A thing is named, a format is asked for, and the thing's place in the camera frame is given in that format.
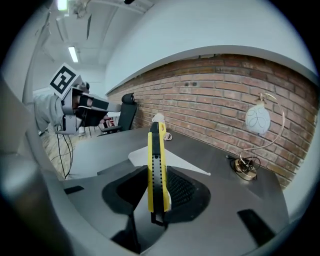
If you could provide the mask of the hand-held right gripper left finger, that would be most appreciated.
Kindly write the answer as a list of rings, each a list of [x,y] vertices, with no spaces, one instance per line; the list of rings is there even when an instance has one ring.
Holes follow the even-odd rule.
[[[94,229],[129,251],[142,251],[134,211],[148,186],[146,166],[63,184],[69,200]]]

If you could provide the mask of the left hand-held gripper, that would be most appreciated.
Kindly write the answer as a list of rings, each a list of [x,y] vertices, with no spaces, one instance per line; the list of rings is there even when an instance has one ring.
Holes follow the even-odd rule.
[[[88,86],[83,82],[81,75],[76,70],[64,63],[53,75],[50,88],[58,96],[62,107],[62,123],[56,128],[59,135],[73,135],[81,126],[82,120],[73,111],[73,96],[84,95],[89,97],[87,106],[92,110],[101,112],[120,112],[121,105],[109,102],[107,99],[89,94]]]

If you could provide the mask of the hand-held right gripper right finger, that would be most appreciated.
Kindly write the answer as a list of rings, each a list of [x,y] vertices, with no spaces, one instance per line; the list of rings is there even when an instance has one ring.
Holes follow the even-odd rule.
[[[169,224],[149,249],[151,256],[242,256],[258,248],[239,211],[253,210],[278,234],[289,224],[284,194],[276,175],[260,168],[257,179],[246,182],[229,167],[205,175],[179,168],[210,191],[206,209],[193,221]]]

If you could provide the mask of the person's left hand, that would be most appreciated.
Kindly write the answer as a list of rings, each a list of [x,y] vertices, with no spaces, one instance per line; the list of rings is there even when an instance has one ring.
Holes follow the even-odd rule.
[[[97,127],[110,118],[106,112],[92,109],[93,99],[86,95],[72,97],[72,108],[75,115],[82,120],[83,127]]]

